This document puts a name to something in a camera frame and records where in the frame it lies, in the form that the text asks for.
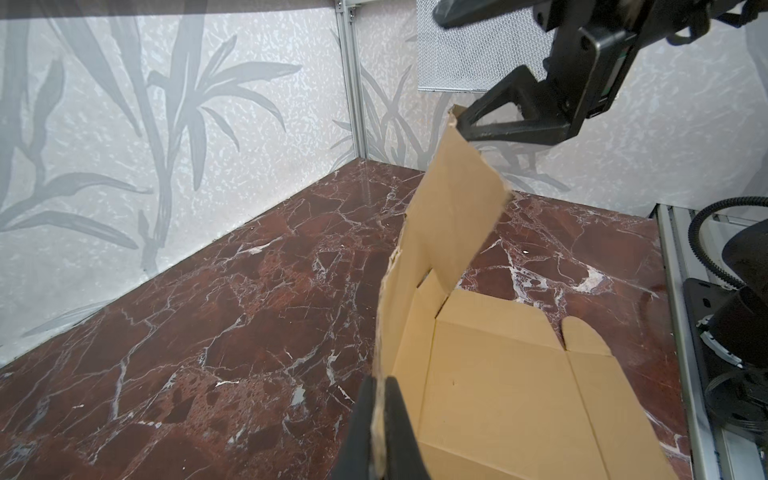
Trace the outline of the brown cardboard box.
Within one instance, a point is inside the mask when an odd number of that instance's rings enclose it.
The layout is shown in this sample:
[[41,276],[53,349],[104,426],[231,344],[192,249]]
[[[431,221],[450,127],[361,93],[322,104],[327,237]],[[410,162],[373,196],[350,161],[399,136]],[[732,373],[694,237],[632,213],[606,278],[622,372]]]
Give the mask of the brown cardboard box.
[[622,368],[583,320],[459,288],[510,197],[450,118],[382,279],[373,373],[430,479],[671,479]]

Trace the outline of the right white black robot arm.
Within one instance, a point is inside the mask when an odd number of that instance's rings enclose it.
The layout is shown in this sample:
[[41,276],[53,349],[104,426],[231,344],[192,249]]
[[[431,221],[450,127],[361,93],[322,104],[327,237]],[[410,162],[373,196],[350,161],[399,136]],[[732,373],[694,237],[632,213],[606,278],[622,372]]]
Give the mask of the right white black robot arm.
[[[532,1],[539,27],[554,33],[546,75],[526,66],[508,75],[458,117],[468,141],[554,146],[583,123],[607,112],[639,51],[657,41],[688,45],[713,22],[743,27],[767,10],[763,1]],[[763,207],[759,196],[728,198],[700,210],[688,228],[693,255],[728,291],[712,300],[712,286],[684,284],[688,331],[704,364],[704,404],[718,425],[747,439],[767,439],[767,225],[758,222],[707,253],[700,231],[731,207]]]

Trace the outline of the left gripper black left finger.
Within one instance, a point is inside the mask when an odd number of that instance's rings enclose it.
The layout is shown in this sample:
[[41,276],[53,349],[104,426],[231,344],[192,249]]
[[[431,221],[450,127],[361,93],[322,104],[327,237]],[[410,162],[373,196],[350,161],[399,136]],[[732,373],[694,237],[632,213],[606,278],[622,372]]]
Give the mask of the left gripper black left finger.
[[376,380],[367,376],[359,389],[348,431],[331,470],[333,480],[373,479],[371,460],[371,422],[375,403]]

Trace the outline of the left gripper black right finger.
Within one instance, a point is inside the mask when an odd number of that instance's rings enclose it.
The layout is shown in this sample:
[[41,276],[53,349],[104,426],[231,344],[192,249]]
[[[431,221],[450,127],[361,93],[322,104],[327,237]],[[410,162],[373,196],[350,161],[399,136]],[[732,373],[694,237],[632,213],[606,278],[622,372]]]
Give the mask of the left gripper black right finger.
[[385,479],[430,480],[395,377],[385,380]]

